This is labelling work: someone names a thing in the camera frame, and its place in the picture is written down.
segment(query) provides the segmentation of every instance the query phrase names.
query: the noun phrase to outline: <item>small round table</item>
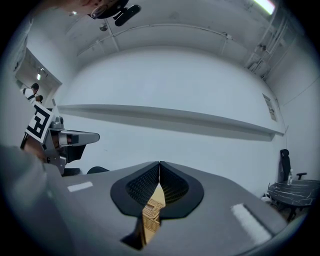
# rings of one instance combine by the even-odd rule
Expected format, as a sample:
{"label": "small round table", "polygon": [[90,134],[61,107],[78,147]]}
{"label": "small round table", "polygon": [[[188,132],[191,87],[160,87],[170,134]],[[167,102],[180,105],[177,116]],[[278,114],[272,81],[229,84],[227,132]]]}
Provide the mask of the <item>small round table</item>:
{"label": "small round table", "polygon": [[279,203],[291,208],[287,219],[289,222],[296,212],[297,208],[310,207],[315,201],[320,191],[319,180],[293,180],[291,185],[287,181],[272,184],[269,189],[269,195]]}

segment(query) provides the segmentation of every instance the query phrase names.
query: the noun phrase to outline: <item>white label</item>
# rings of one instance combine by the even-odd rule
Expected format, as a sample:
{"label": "white label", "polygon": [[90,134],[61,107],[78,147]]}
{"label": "white label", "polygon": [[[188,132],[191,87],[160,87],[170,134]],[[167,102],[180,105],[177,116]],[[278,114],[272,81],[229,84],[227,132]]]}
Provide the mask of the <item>white label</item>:
{"label": "white label", "polygon": [[88,181],[88,182],[85,182],[85,183],[68,186],[68,190],[70,192],[75,192],[75,191],[79,191],[79,190],[84,190],[84,189],[90,188],[92,186],[93,186],[92,182]]}

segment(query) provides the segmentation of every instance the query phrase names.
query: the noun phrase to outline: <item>bottle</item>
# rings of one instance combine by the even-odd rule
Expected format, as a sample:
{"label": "bottle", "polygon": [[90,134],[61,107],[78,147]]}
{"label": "bottle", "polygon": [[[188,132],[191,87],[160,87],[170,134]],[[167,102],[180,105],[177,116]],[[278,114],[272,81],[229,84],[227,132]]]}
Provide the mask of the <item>bottle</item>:
{"label": "bottle", "polygon": [[288,182],[287,182],[288,185],[291,185],[291,184],[292,184],[292,179],[293,179],[292,173],[293,173],[293,171],[294,171],[294,170],[291,169],[290,172],[289,172]]}

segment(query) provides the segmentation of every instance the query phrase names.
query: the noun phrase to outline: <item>metal pipe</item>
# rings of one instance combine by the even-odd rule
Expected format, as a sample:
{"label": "metal pipe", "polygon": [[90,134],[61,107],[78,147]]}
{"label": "metal pipe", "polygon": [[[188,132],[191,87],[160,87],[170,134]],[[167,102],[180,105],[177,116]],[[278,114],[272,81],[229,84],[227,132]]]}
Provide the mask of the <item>metal pipe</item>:
{"label": "metal pipe", "polygon": [[282,29],[283,29],[283,24],[284,24],[284,22],[285,22],[285,16],[283,16],[283,18],[282,18],[282,20],[281,20],[281,23],[280,23],[280,25],[279,25],[279,28],[278,28],[278,30],[277,30],[276,33],[275,33],[274,38],[272,39],[272,41],[270,42],[270,44],[268,44],[268,45],[266,46],[267,49],[269,49],[270,47],[272,47],[272,46],[274,45],[275,40],[278,38],[280,31],[282,31]]}
{"label": "metal pipe", "polygon": [[270,31],[270,32],[271,32],[271,36],[270,36],[270,39],[269,39],[268,43],[266,44],[266,46],[270,45],[271,40],[273,39],[273,36],[274,36],[274,32],[273,31]]}
{"label": "metal pipe", "polygon": [[86,16],[86,15],[80,16],[80,17],[78,17],[76,20],[74,20],[74,21],[71,23],[71,25],[66,29],[66,31],[64,32],[64,34],[67,35],[68,32],[69,32],[83,17],[85,17],[85,16]]}
{"label": "metal pipe", "polygon": [[[211,29],[208,29],[208,28],[204,28],[204,27],[200,27],[200,26],[193,26],[193,25],[187,25],[187,24],[174,24],[174,23],[163,23],[163,24],[150,24],[150,25],[143,25],[143,26],[135,26],[135,27],[131,27],[131,28],[128,28],[128,29],[125,29],[123,31],[120,31],[120,32],[117,32],[117,33],[112,33],[112,31],[110,30],[109,33],[110,35],[100,39],[100,42],[104,41],[104,40],[107,40],[109,38],[113,38],[113,37],[117,37],[119,35],[121,35],[122,33],[124,32],[127,32],[127,31],[131,31],[131,30],[136,30],[136,29],[142,29],[142,28],[147,28],[147,27],[185,27],[185,28],[193,28],[193,29],[200,29],[200,30],[203,30],[203,31],[207,31],[207,32],[211,32],[211,33],[214,33],[214,34],[217,34],[217,35],[220,35],[224,38],[227,37],[226,34],[223,34],[223,33],[220,33],[220,32],[217,32],[217,31],[214,31],[214,30],[211,30]],[[87,48],[83,49],[82,51],[80,51],[78,54],[77,54],[77,57],[79,55],[81,55],[82,53],[84,53],[85,51],[87,51],[88,49],[90,49],[91,47],[93,47],[94,45],[96,45],[97,43],[93,43],[91,45],[89,45]]]}
{"label": "metal pipe", "polygon": [[111,38],[112,38],[112,41],[113,41],[113,44],[114,44],[114,46],[115,46],[116,51],[117,51],[117,52],[120,52],[118,43],[117,43],[115,37],[113,36],[114,34],[112,33],[112,30],[111,30],[111,27],[110,27],[110,25],[109,25],[109,22],[107,21],[106,18],[104,19],[104,21],[105,21],[106,26],[107,26],[107,28],[108,28],[108,30],[109,30],[109,33],[110,33],[110,36],[111,36]]}
{"label": "metal pipe", "polygon": [[224,40],[224,43],[223,43],[223,47],[222,47],[222,50],[221,50],[221,55],[223,55],[223,54],[224,54],[224,51],[225,51],[225,47],[226,47],[227,41],[228,41],[228,39],[226,38],[226,39]]}
{"label": "metal pipe", "polygon": [[277,7],[275,8],[275,10],[274,10],[274,12],[273,12],[273,14],[272,14],[272,18],[271,18],[271,20],[270,20],[270,22],[269,22],[269,25],[268,25],[268,27],[265,29],[265,31],[264,31],[264,33],[263,33],[260,41],[259,41],[258,44],[255,46],[254,51],[253,51],[252,54],[250,55],[249,59],[246,61],[245,65],[244,65],[245,68],[249,65],[250,61],[252,60],[253,56],[255,55],[255,53],[256,53],[256,51],[257,51],[257,49],[258,49],[258,45],[260,45],[260,44],[263,42],[263,40],[265,39],[268,31],[270,30],[270,28],[271,28],[271,26],[272,26],[272,23],[273,23],[274,20],[275,20],[275,17],[276,17],[276,15],[277,15],[278,9],[279,9],[279,6],[277,6]]}
{"label": "metal pipe", "polygon": [[105,49],[104,49],[104,47],[102,46],[100,40],[97,40],[97,41],[95,41],[95,42],[101,47],[101,50],[102,50],[103,54],[106,55]]}
{"label": "metal pipe", "polygon": [[273,65],[273,67],[269,70],[269,72],[264,75],[262,77],[263,80],[266,80],[269,76],[269,74],[275,69],[275,67],[283,60],[283,58],[287,55],[288,51],[291,49],[291,47],[295,44],[296,40],[297,40],[298,35],[295,34],[295,37],[292,41],[292,43],[290,44],[290,46],[288,47],[288,49],[284,52],[284,54],[281,56],[281,58],[276,62],[276,64]]}
{"label": "metal pipe", "polygon": [[264,61],[264,57],[266,56],[267,52],[264,52],[263,56],[260,58],[259,62],[255,66],[255,68],[252,70],[252,72],[256,72],[257,68],[259,67],[260,63]]}
{"label": "metal pipe", "polygon": [[288,20],[285,22],[285,24],[284,24],[284,26],[283,26],[283,29],[282,29],[282,31],[281,31],[281,33],[280,33],[280,35],[279,35],[278,38],[276,39],[276,42],[274,43],[274,45],[273,45],[273,47],[272,47],[272,49],[271,49],[271,51],[270,51],[271,56],[274,54],[275,48],[276,48],[276,46],[279,45],[280,40],[281,40],[282,37],[284,36],[285,31],[287,31],[287,23],[288,23]]}

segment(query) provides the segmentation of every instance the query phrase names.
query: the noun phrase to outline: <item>person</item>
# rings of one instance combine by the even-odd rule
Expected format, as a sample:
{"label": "person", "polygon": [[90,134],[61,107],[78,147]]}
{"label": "person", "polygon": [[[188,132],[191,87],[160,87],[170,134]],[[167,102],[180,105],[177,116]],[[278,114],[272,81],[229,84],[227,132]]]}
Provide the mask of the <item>person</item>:
{"label": "person", "polygon": [[22,94],[26,97],[26,99],[34,106],[36,101],[37,102],[41,101],[36,99],[36,93],[38,92],[38,90],[39,90],[39,84],[34,83],[30,88],[23,88],[20,90],[20,92],[22,92]]}
{"label": "person", "polygon": [[43,97],[42,95],[38,95],[38,96],[35,97],[35,101],[36,101],[36,102],[42,103],[42,100],[43,100],[43,99],[44,99],[44,97]]}

